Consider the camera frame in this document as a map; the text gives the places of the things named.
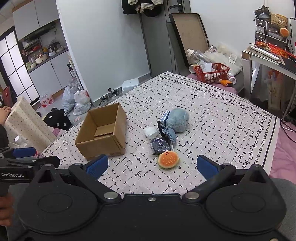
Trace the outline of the person's left hand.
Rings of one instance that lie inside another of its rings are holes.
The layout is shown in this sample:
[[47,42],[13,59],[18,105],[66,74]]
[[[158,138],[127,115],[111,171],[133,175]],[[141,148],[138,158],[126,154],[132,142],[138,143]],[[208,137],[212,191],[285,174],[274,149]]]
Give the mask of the person's left hand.
[[0,225],[11,226],[12,216],[14,213],[13,209],[14,198],[10,193],[0,198]]

